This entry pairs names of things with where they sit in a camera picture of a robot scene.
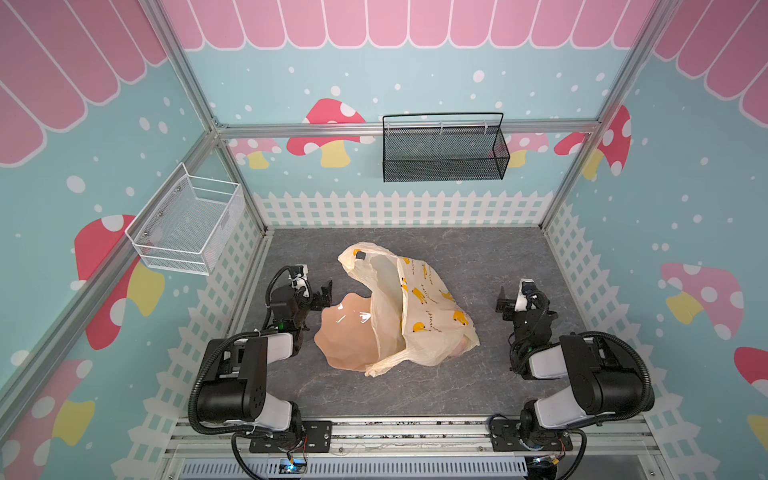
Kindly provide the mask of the beige plastic bag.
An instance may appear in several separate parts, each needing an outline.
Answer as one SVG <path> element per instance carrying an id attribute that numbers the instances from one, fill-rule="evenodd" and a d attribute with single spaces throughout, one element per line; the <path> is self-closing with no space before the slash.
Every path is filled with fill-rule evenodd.
<path id="1" fill-rule="evenodd" d="M 406 361 L 434 367 L 480 345 L 472 318 L 427 262 L 367 242 L 349 246 L 338 261 L 371 292 L 378 360 L 366 366 L 366 376 Z"/>

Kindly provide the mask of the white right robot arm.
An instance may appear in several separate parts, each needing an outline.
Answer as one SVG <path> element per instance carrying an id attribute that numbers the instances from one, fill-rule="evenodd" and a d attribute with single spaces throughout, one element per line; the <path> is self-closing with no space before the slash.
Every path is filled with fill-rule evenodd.
<path id="1" fill-rule="evenodd" d="M 601 331 L 553 339 L 558 313 L 535 282 L 521 281 L 514 298 L 501 292 L 495 311 L 513 326 L 510 370 L 525 380 L 565 379 L 568 385 L 527 401 L 516 418 L 490 417 L 494 451 L 567 452 L 575 430 L 631 419 L 654 406 L 650 369 L 628 342 Z"/>

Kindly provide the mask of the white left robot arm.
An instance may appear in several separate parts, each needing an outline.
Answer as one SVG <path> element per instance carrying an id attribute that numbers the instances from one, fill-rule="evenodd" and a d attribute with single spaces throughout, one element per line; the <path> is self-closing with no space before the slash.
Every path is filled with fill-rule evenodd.
<path id="1" fill-rule="evenodd" d="M 208 342 L 188 400 L 194 431 L 304 438 L 299 407 L 268 393 L 268 367 L 299 353 L 309 313 L 331 305 L 332 288 L 329 280 L 314 290 L 305 265 L 284 266 L 266 288 L 261 327 Z"/>

